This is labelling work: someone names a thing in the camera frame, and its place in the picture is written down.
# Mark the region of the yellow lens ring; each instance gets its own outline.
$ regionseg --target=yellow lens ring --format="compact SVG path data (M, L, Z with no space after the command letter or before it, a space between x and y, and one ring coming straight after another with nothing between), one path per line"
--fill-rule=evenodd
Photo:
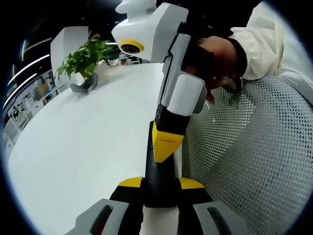
M137 54L144 50L144 46L134 40L124 40L120 44L123 51L129 54Z

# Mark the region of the person's arm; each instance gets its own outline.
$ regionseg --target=person's arm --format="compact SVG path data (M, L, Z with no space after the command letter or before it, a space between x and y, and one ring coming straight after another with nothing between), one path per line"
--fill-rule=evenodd
M257 5L246 27L231 30L246 52L247 68L242 76L255 80L266 73L274 73L282 56L284 30L276 13L264 2Z

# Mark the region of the green leaves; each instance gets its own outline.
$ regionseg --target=green leaves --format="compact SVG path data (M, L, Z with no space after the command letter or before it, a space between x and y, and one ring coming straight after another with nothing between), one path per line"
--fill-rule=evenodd
M107 41L101 41L99 35L94 35L83 46L79 47L76 52L69 54L57 69L58 77L65 73L69 76L74 73L81 73L84 78L88 78L94 73L95 66L101 60L109 62L109 56L116 51L112 46L106 44Z

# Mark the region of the white desk surface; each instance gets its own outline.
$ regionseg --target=white desk surface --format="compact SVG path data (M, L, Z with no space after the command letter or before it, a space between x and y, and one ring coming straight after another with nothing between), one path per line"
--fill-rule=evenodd
M109 198L122 180L144 176L161 69L160 64L120 67L110 71L107 85L88 95L67 89L23 130L8 172L22 208L41 234L68 232L79 214ZM177 214L176 209L145 213L144 221L154 223L143 225L140 234L175 234Z

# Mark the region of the gray plant pot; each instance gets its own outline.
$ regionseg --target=gray plant pot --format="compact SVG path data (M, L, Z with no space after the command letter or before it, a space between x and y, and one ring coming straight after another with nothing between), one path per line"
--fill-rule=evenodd
M78 86L75 83L70 84L70 88L73 92L86 94L88 91L94 90L98 85L98 75L93 73L89 78L85 80L85 82Z

